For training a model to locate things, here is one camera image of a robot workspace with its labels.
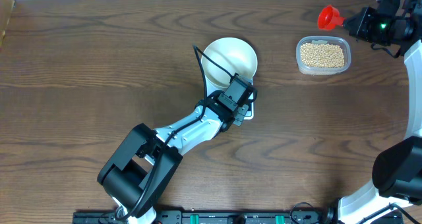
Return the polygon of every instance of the black cable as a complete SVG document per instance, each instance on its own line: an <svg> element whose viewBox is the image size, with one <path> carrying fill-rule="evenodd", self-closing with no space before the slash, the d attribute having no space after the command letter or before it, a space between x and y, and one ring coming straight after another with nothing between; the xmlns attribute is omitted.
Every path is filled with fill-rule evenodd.
<svg viewBox="0 0 422 224"><path fill-rule="evenodd" d="M397 53L395 54L395 55L393 55L391 52L390 52L390 50L388 50L387 48L385 48L385 47L378 47L378 48L375 48L374 46L376 45L376 43L372 43L371 44L371 49L372 50L384 50L385 52L387 52L387 54L389 55L389 56L391 56L391 57L393 57L393 58L395 58L395 59L397 59L399 56L400 56L400 53L402 52L402 48L399 48L399 50L397 50Z"/></svg>
<svg viewBox="0 0 422 224"><path fill-rule="evenodd" d="M300 224L300 223L299 223L299 222L297 222L297 221L296 221L296 219L294 219L294 218L293 218L293 216L292 216L292 214L293 214L293 210L294 210L297 206L300 206L300 205L303 205L303 204L310 206L311 208L313 208L313 209L316 211L316 209L315 209L312 205L310 205L309 203L307 203L307 202L299 202L298 204L295 204L295 205L293 206L293 208L292 208L292 209L290 210L290 212L289 212L289 217L290 217L290 220L291 220L292 222L296 223L296 224ZM311 224L317 224L317 223L320 223L320 220L319 220L319 219L318 219L318 221L317 221L317 222L314 222L314 223L311 223Z"/></svg>
<svg viewBox="0 0 422 224"><path fill-rule="evenodd" d="M197 61L198 61L198 64L199 64L199 69L200 69L200 73L201 73L201 75L202 75L202 81L204 82L204 103L206 103L206 98L207 98L207 91L206 91L206 80L205 80L205 72L204 72L204 67L202 66L202 63L201 63L201 61L200 61L200 58L199 58L199 54L198 54L198 52L201 52L201 50L196 46L196 45L192 45L193 46L193 50L195 51L195 56L196 56L196 59L197 59ZM201 114L196 118L196 119L194 119L194 120L192 120L191 122L189 122L189 123L187 123L187 124L185 124L185 125L183 125L183 126L180 126L178 129L176 129L176 130L173 130L172 132L171 132L171 134L170 134L170 136L168 136L168 138L166 139L166 141L164 142L164 145L167 145L169 142L170 142L170 140L178 133L178 132L180 132L180 131L182 131L183 129L185 129L185 128L187 128L188 126L191 126L191 125L193 125L194 123L196 123L196 122L198 122L198 121L200 121L203 117L204 117L204 114L205 114L205 105L203 105L202 106L202 108L203 108L203 110L202 110L202 112L201 112Z"/></svg>
<svg viewBox="0 0 422 224"><path fill-rule="evenodd" d="M365 217L362 219L362 221L360 221L358 224L364 224L365 222L367 222L368 220L371 220L372 218L382 214L383 212L387 211L390 209L390 205L386 206L385 208L381 208L380 210L370 214L369 216Z"/></svg>
<svg viewBox="0 0 422 224"><path fill-rule="evenodd" d="M414 224L420 224L420 222L416 221L408 212L404 211L402 207L400 207L397 204L389 204L385 208L381 208L380 210L370 214L369 216L362 219L362 221L358 222L358 224L364 224L365 222L371 220L372 218L384 213L387 210L393 210L394 208L397 208L403 215L405 215L412 223Z"/></svg>
<svg viewBox="0 0 422 224"><path fill-rule="evenodd" d="M399 210L403 215L405 215L409 219L409 221L411 221L412 223L420 224L420 222L416 221L416 219L414 219L410 214L408 214L406 211L404 211L403 208L400 207L399 205L390 204L390 206L393 207L393 208L397 208L397 210Z"/></svg>
<svg viewBox="0 0 422 224"><path fill-rule="evenodd" d="M202 56L204 56L206 59L208 59L212 64L216 65L219 69L221 69L225 73L227 73L230 76L230 82L235 78L228 70L225 70L223 67L219 66L219 64L217 64L212 59L210 59L208 56L206 56L206 54L204 52L202 52L196 45L193 45L193 49L195 50L195 54L198 54L197 52L199 52ZM200 63L199 56L197 56L197 59L198 59L198 63L202 67L202 64Z"/></svg>

